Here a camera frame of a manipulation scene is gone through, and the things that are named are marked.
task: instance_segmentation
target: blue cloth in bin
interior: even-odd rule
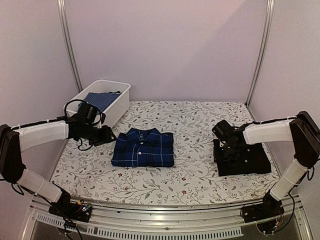
[[[100,111],[103,112],[120,96],[120,94],[120,92],[89,92],[84,100],[89,104],[99,108]]]

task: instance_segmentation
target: vertical metal post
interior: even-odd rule
[[[249,90],[248,96],[245,101],[245,105],[248,108],[250,108],[250,105],[252,103],[252,100],[253,100],[253,97],[255,94],[255,90],[257,87],[260,71],[262,68],[262,63],[264,61],[264,56],[265,56],[269,33],[270,33],[270,28],[271,28],[272,16],[273,16],[273,12],[274,12],[274,4],[275,4],[274,0],[268,0],[268,2],[267,2],[264,27],[263,27],[263,35],[262,35],[259,55],[258,55],[258,59],[257,59],[256,65],[255,65],[254,74],[253,74],[252,82],[250,85],[250,90]]]
[[[62,33],[64,38],[64,43],[66,46],[66,52],[68,54],[75,86],[78,92],[81,92],[83,90],[82,83],[80,80],[77,63],[74,55],[74,51],[72,48],[71,38],[70,38],[70,32],[68,27],[68,21],[67,21],[67,14],[66,14],[66,7],[65,7],[65,0],[57,0],[58,3],[58,10],[60,15],[60,21],[61,21],[61,27],[62,27]]]

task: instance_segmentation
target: shirt collar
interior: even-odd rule
[[[156,128],[153,128],[150,130],[139,130],[139,129],[131,128],[126,133],[126,138],[131,143],[139,143],[141,141],[139,138],[139,134],[147,135],[147,137],[144,139],[144,142],[156,144],[161,133]]]

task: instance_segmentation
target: laundry basket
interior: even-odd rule
[[[103,124],[99,124],[98,127],[103,125],[107,125],[109,127],[113,127],[119,119],[125,114],[125,112],[129,109],[129,89],[131,85],[123,82],[109,81],[109,80],[97,80],[82,90],[78,95],[76,95],[74,99],[84,100],[88,93],[108,93],[108,92],[117,92],[120,91],[120,96],[114,100],[110,106],[107,107],[102,113],[105,114],[105,120]],[[71,102],[66,109],[66,112],[69,116],[76,114],[79,109],[78,101]],[[95,122],[99,120],[100,116],[97,115],[95,118]]]

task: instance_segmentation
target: floral pattern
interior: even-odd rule
[[[272,173],[219,177],[211,130],[221,120],[240,126],[252,118],[237,102],[132,101],[113,127],[115,135],[130,128],[173,133],[173,167],[113,167],[115,142],[79,151],[79,143],[69,140],[51,180],[73,196],[126,204],[190,206],[259,199],[279,178],[273,160],[265,149]]]

